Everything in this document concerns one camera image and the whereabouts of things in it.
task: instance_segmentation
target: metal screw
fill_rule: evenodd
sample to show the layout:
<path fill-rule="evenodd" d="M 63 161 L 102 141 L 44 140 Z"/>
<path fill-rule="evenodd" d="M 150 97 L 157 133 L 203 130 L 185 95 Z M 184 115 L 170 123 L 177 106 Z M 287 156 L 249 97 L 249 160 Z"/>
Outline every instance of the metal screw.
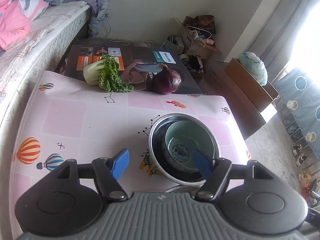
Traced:
<path fill-rule="evenodd" d="M 213 194 L 210 191 L 199 191 L 197 197 L 201 199 L 211 199 L 213 198 Z"/>
<path fill-rule="evenodd" d="M 125 193 L 122 191 L 112 191 L 109 196 L 113 199 L 122 199 L 125 197 Z"/>

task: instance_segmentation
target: green striped hot air balloon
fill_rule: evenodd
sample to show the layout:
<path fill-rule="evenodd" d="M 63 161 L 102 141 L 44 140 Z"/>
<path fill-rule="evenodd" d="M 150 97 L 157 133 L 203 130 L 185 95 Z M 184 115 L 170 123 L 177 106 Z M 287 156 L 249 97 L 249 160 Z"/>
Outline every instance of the green striped hot air balloon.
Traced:
<path fill-rule="evenodd" d="M 41 90 L 41 91 L 43 91 L 43 90 L 46 90 L 46 89 L 51 89 L 51 88 L 53 88 L 54 87 L 54 84 L 52 84 L 52 83 L 47 83 L 47 84 L 45 84 L 45 85 L 41 85 L 40 87 L 39 87 L 39 89 Z"/>

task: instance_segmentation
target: pink blanket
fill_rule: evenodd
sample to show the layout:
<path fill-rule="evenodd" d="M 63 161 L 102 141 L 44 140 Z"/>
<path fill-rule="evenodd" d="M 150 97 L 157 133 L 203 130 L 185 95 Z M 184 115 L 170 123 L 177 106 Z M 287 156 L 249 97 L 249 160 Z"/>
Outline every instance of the pink blanket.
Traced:
<path fill-rule="evenodd" d="M 0 51 L 20 42 L 30 31 L 30 22 L 18 0 L 0 0 Z"/>

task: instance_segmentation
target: shoe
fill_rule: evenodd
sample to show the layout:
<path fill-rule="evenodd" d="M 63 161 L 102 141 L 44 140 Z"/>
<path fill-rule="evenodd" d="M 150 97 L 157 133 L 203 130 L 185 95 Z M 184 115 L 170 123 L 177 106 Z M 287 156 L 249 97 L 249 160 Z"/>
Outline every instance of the shoe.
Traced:
<path fill-rule="evenodd" d="M 298 157 L 298 159 L 297 159 L 297 161 L 296 161 L 297 167 L 299 167 L 301 164 L 303 164 L 306 159 L 307 159 L 306 156 L 304 156 L 304 155 L 299 155 L 299 157 Z"/>
<path fill-rule="evenodd" d="M 292 150 L 292 153 L 294 156 L 297 156 L 302 150 L 302 145 L 301 144 L 295 144 L 293 146 L 293 150 Z"/>

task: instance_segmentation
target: white cabbage stalk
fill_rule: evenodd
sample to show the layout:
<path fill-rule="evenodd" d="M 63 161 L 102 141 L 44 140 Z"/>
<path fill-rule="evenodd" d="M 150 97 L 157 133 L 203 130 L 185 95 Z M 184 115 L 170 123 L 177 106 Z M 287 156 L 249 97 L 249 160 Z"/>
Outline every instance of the white cabbage stalk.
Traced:
<path fill-rule="evenodd" d="M 94 62 L 90 65 L 87 65 L 83 69 L 83 76 L 85 81 L 88 83 L 89 86 L 98 86 L 99 85 L 99 73 L 100 70 L 105 66 L 103 63 L 106 60 L 99 60 Z"/>

